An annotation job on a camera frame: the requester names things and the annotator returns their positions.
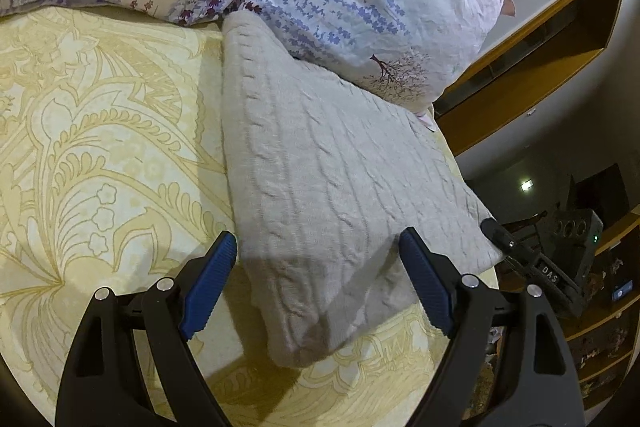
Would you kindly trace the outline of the wooden wall shelf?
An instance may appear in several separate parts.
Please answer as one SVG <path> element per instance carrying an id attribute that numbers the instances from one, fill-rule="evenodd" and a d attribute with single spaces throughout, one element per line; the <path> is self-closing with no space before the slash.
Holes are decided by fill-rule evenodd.
<path id="1" fill-rule="evenodd" d="M 531 112 L 607 47 L 623 0 L 514 0 L 480 56 L 435 104 L 460 156 Z"/>

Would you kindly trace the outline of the grey cable-knit sweater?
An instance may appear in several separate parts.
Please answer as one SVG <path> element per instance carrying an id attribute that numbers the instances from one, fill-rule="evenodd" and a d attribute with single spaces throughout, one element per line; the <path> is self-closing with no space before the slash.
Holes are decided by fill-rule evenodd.
<path id="1" fill-rule="evenodd" d="M 439 131 L 295 60 L 250 12 L 222 34 L 234 224 L 274 363 L 314 364 L 416 302 L 397 254 L 406 228 L 462 273 L 498 263 L 489 210 Z"/>

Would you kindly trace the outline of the yellow patterned bed sheet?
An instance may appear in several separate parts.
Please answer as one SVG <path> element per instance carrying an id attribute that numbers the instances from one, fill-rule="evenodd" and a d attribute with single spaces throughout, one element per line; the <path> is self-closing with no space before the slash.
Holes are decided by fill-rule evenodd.
<path id="1" fill-rule="evenodd" d="M 94 292 L 144 291 L 234 227 L 223 27 L 113 8 L 1 23 L 1 355 L 46 421 Z M 303 369 L 271 361 L 242 267 L 190 343 L 235 426 L 399 426 L 447 340 L 412 305 Z"/>

